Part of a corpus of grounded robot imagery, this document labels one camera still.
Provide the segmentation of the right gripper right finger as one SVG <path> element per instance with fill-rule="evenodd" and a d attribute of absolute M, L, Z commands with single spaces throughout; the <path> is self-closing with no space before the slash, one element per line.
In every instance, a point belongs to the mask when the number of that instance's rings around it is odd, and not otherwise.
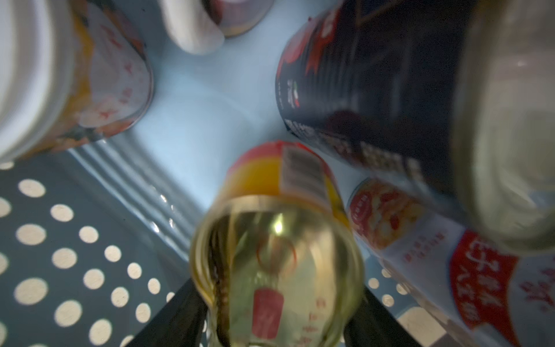
<path fill-rule="evenodd" d="M 347 347 L 421 347 L 365 286 L 343 337 Z"/>

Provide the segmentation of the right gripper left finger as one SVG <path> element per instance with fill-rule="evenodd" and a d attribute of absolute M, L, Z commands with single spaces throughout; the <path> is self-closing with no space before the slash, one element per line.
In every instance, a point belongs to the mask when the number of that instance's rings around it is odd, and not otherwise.
<path fill-rule="evenodd" d="M 142 347 L 195 347 L 208 307 L 189 279 L 162 310 L 127 344 Z"/>

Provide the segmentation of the gold oval sardine tin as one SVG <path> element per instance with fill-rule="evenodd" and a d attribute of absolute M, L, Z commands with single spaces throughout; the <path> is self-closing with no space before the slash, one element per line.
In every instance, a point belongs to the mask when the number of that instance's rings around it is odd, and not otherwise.
<path fill-rule="evenodd" d="M 192 239 L 210 346 L 336 346 L 364 262 L 335 177 L 301 143 L 244 153 Z"/>

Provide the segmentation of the white lid can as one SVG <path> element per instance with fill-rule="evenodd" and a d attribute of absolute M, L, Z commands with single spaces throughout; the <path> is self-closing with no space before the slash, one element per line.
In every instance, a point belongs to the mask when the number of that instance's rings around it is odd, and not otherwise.
<path fill-rule="evenodd" d="M 356 235 L 464 346 L 554 345 L 554 256 L 516 256 L 366 179 L 347 207 Z"/>
<path fill-rule="evenodd" d="M 113 1 L 1 3 L 1 160 L 113 137 L 153 92 L 145 43 Z"/>
<path fill-rule="evenodd" d="M 206 55 L 225 39 L 253 29 L 273 0 L 161 0 L 158 5 L 170 39 L 186 53 Z"/>

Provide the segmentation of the light blue plastic basket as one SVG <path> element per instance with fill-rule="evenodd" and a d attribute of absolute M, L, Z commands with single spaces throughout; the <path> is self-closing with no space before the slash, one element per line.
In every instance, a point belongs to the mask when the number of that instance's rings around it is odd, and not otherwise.
<path fill-rule="evenodd" d="M 347 198 L 365 179 L 292 136 L 275 100 L 287 40 L 332 1 L 274 1 L 253 29 L 206 55 L 170 39 L 159 1 L 113 2 L 145 43 L 153 97 L 113 137 L 1 160 L 3 346 L 128 346 L 192 279 L 195 232 L 231 166 L 254 147 L 283 141 L 314 151 L 347 216 Z M 403 328 L 421 346 L 455 345 L 354 239 L 364 286 Z"/>

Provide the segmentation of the silver top dark can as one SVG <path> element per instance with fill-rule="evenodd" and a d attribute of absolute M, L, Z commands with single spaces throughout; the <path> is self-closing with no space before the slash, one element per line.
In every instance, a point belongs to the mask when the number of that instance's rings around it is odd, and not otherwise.
<path fill-rule="evenodd" d="M 553 1 L 341 1 L 280 58 L 299 139 L 516 254 L 554 250 Z"/>

